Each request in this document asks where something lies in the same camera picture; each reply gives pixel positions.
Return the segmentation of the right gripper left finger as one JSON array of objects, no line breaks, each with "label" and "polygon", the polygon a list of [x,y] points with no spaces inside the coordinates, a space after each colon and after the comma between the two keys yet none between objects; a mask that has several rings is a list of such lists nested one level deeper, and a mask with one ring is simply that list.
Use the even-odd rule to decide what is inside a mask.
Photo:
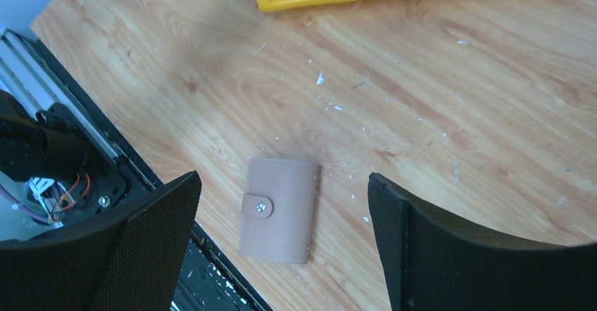
[{"label": "right gripper left finger", "polygon": [[201,195],[177,179],[85,220],[1,242],[2,310],[168,310]]}]

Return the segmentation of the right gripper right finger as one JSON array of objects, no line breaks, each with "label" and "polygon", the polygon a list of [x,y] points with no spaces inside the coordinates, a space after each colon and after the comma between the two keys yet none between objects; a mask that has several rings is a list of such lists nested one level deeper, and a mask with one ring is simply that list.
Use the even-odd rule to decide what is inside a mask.
[{"label": "right gripper right finger", "polygon": [[369,177],[368,205],[393,310],[595,310],[596,245],[505,234]]}]

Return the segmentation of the beige leather card holder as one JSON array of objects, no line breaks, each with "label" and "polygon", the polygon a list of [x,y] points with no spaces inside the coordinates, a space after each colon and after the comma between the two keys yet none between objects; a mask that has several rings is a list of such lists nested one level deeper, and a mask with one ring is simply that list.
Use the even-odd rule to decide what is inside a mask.
[{"label": "beige leather card holder", "polygon": [[239,251],[252,258],[304,265],[310,255],[320,165],[252,158],[242,198]]}]

